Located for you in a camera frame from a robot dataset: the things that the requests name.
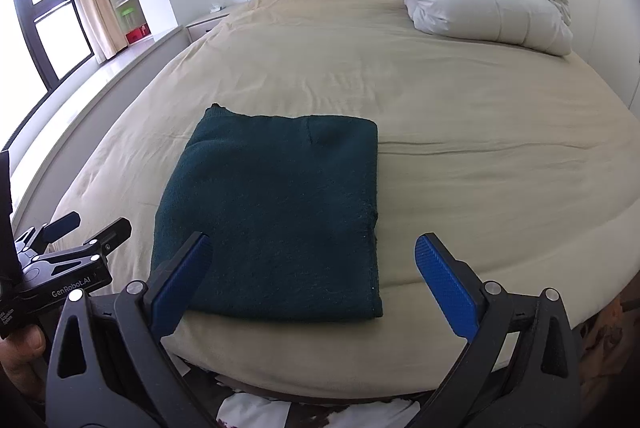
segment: nightstand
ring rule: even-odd
[[[213,27],[218,25],[220,21],[222,21],[222,19],[225,16],[228,16],[228,14],[235,7],[238,7],[238,5],[240,4],[239,3],[232,4],[225,7],[221,11],[218,11],[217,13],[205,14],[203,17],[198,18],[197,20],[187,25],[186,29],[187,29],[187,32],[189,33],[189,38],[191,39],[191,43],[193,43],[195,40],[199,40],[207,32],[209,32]]]

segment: window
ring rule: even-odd
[[[0,145],[92,56],[74,0],[0,0]]]

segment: window frame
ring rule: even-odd
[[[22,35],[24,36],[24,41],[27,44],[27,48],[31,54],[33,63],[35,64],[36,69],[40,74],[40,77],[42,78],[42,82],[47,89],[46,96],[48,96],[50,92],[59,87],[67,77],[73,74],[78,68],[80,68],[80,66],[82,66],[86,61],[94,56],[91,44],[89,43],[89,39],[87,39],[86,32],[82,27],[82,21],[80,20],[80,16],[78,14],[76,0],[70,0],[70,3],[74,8],[76,18],[78,18],[78,23],[80,24],[80,29],[82,30],[84,41],[86,42],[86,46],[89,49],[89,54],[80,62],[78,62],[78,64],[76,64],[76,66],[68,71],[62,78],[58,78],[56,72],[54,71],[51,62],[49,61],[49,56],[47,56],[47,53],[44,50],[44,46],[42,45],[42,41],[40,40],[38,30],[36,29],[36,20],[42,18],[43,16],[53,14],[56,10],[64,7],[64,3],[66,1],[67,0],[40,0],[36,4],[33,4],[31,0],[14,0],[15,11],[18,15],[20,29],[22,30]]]

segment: silver screw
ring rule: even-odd
[[[560,295],[558,294],[558,291],[551,288],[545,291],[545,296],[549,298],[552,302],[557,302],[560,299]]]
[[[79,299],[82,298],[82,289],[73,289],[70,293],[69,293],[69,299],[72,302],[77,302]]]
[[[487,282],[484,284],[484,290],[489,294],[500,294],[502,292],[502,287],[497,282]]]
[[[134,281],[127,285],[127,292],[129,294],[140,294],[144,288],[145,284],[139,281]]]

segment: folded dark green cloth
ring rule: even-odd
[[[306,322],[382,316],[378,128],[332,115],[207,109],[156,212],[151,268],[193,231],[212,243],[191,309]]]

